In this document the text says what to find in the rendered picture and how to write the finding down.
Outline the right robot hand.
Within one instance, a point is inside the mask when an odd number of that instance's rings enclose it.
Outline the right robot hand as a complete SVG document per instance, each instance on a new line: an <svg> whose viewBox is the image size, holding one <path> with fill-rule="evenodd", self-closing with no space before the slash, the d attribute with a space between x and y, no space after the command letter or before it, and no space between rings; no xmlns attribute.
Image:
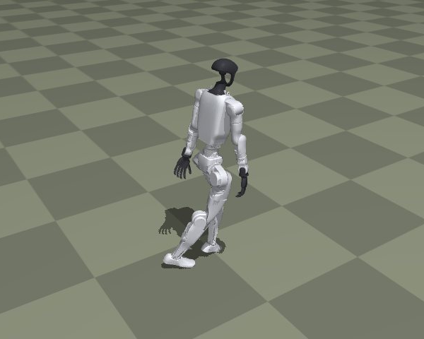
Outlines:
<svg viewBox="0 0 424 339"><path fill-rule="evenodd" d="M236 195L236 197L241 197L245 193L245 190L246 190L246 187L247 187L247 176L248 175L249 175L249 173L248 172L246 173L245 168L241 167L239 176L242 178L242 181L241 181L242 190L241 190L241 192L238 192L238 195Z"/></svg>

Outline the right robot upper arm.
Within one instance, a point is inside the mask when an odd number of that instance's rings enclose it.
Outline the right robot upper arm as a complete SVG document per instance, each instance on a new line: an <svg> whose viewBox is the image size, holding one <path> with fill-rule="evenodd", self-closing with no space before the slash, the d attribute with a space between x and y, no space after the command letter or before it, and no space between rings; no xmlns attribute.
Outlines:
<svg viewBox="0 0 424 339"><path fill-rule="evenodd" d="M234 145L238 146L239 137L245 136L241 134L244 107L241 102L234 99L226 100L225 105L226 112L230 116L231 141Z"/></svg>

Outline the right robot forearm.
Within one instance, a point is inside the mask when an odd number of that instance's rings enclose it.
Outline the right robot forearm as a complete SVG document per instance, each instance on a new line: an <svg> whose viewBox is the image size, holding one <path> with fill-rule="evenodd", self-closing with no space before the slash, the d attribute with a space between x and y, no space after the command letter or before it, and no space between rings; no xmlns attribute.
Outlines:
<svg viewBox="0 0 424 339"><path fill-rule="evenodd" d="M246 170L246 173L249 170L247 165L247 155L246 155L246 142L247 139L245 136L240 136L238 139L238 146L234 147L234 151L236 154L237 164L238 164L238 172L240 173L240 168L243 167Z"/></svg>

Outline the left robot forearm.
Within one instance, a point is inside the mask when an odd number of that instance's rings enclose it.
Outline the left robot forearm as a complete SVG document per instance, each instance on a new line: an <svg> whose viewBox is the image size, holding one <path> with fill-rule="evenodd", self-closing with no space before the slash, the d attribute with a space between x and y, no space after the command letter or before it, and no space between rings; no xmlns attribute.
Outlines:
<svg viewBox="0 0 424 339"><path fill-rule="evenodd" d="M193 129L190 123L189 129L188 129L188 138L185 145L186 147L186 150L184 153L185 155L190 156L192 154L193 149L195 149L196 147L197 138L198 138L198 130Z"/></svg>

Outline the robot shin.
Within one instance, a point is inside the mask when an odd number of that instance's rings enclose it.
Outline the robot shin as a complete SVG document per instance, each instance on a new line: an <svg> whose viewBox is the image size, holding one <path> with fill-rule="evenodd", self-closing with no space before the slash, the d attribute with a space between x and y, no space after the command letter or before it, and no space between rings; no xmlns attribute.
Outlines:
<svg viewBox="0 0 424 339"><path fill-rule="evenodd" d="M211 245L216 244L216 236L218 234L218 226L222 220L223 208L219 212L219 214L210 222L210 225L208 226L208 242L211 241Z"/></svg>
<svg viewBox="0 0 424 339"><path fill-rule="evenodd" d="M178 260L181 255L184 254L187 249L199 239L199 237L205 232L207 227L210 225L210 223L207 225L206 223L206 218L203 216L199 216L194 219L193 223L189 222L187 224L187 227L182 233L181 241L174 251L173 258L176 258Z"/></svg>

